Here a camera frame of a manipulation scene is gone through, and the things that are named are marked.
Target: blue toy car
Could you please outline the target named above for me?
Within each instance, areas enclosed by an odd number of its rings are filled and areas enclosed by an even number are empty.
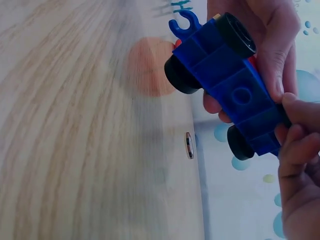
[[[280,144],[275,127],[291,123],[248,61],[256,46],[245,27],[230,13],[204,25],[189,10],[179,13],[190,27],[181,29],[176,20],[169,21],[171,31],[182,41],[164,66],[170,83],[185,94],[203,88],[220,103],[234,123],[227,139],[236,158],[246,160],[255,153],[277,156]]]

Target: orange spot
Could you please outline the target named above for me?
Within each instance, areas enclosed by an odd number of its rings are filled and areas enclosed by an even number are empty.
[[[165,75],[165,63],[174,47],[159,37],[144,37],[134,44],[127,58],[127,74],[139,93],[160,97],[175,91]]]
[[[178,39],[176,42],[175,42],[175,48],[179,47],[180,44],[182,44],[182,41],[180,39]]]

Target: adult hand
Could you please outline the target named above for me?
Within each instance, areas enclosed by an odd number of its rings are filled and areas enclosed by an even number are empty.
[[[320,104],[297,100],[285,93],[283,107],[292,122],[275,134],[279,153],[282,222],[290,240],[320,239]]]
[[[208,0],[207,16],[229,12],[246,27],[257,47],[257,67],[275,102],[285,92],[297,94],[294,40],[300,30],[292,0]],[[220,104],[204,93],[204,108],[231,122]]]

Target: table surface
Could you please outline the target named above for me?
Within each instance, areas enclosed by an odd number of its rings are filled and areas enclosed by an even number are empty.
[[[152,7],[0,0],[1,239],[204,238],[190,99],[158,70]]]

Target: toy hook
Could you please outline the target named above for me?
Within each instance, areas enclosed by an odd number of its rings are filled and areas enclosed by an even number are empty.
[[[192,35],[194,32],[200,29],[201,25],[199,23],[197,16],[192,11],[181,10],[179,11],[179,14],[185,19],[189,20],[189,23],[190,23],[189,28],[188,29],[180,28],[175,19],[172,19],[169,21],[169,28],[178,39],[180,39],[181,41],[184,41],[190,35]]]

